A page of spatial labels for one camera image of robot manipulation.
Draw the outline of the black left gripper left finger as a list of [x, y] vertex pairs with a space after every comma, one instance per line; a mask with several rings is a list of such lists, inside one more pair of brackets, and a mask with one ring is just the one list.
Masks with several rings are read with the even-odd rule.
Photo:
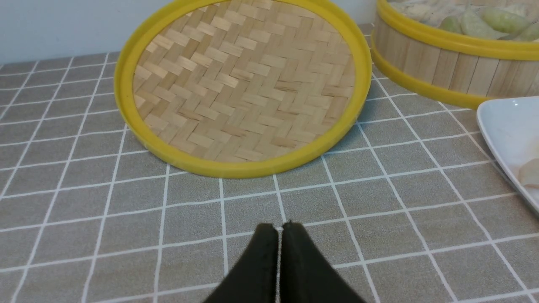
[[274, 303], [276, 298], [279, 237], [270, 223], [260, 223], [222, 282], [206, 303]]

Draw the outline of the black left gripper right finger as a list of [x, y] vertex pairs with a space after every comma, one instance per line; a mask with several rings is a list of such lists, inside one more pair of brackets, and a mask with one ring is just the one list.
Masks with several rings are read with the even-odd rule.
[[298, 222], [283, 224], [280, 261], [282, 303], [364, 303], [325, 259]]

